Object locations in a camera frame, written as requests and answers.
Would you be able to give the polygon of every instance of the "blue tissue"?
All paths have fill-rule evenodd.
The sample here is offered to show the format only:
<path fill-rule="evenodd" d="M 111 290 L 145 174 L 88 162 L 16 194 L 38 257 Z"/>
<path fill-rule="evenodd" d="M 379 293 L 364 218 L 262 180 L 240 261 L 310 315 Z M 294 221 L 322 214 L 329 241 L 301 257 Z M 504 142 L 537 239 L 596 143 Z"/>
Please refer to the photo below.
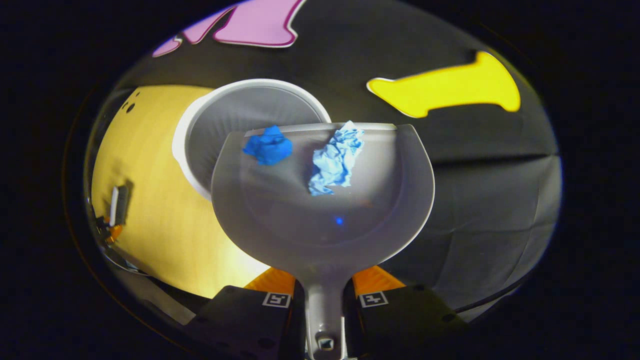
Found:
<path fill-rule="evenodd" d="M 314 171 L 308 185 L 311 195 L 333 194 L 327 186 L 351 186 L 351 169 L 364 145 L 362 134 L 364 130 L 348 121 L 323 149 L 314 151 Z"/>
<path fill-rule="evenodd" d="M 267 127 L 263 135 L 253 135 L 242 151 L 255 156 L 260 165 L 275 165 L 293 150 L 291 140 L 284 137 L 277 126 Z"/>

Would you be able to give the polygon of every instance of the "dustpan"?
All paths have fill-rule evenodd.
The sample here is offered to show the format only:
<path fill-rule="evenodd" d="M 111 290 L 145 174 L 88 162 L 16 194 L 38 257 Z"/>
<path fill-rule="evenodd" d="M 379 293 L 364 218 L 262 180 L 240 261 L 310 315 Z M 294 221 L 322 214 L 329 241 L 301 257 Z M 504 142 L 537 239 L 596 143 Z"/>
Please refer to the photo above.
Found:
<path fill-rule="evenodd" d="M 433 169 L 413 126 L 357 123 L 364 146 L 351 186 L 311 196 L 313 152 L 342 126 L 281 127 L 293 153 L 273 166 L 242 152 L 263 129 L 231 132 L 211 179 L 213 207 L 227 236 L 304 287 L 308 352 L 315 360 L 344 357 L 347 281 L 407 246 L 426 223 L 435 193 Z"/>

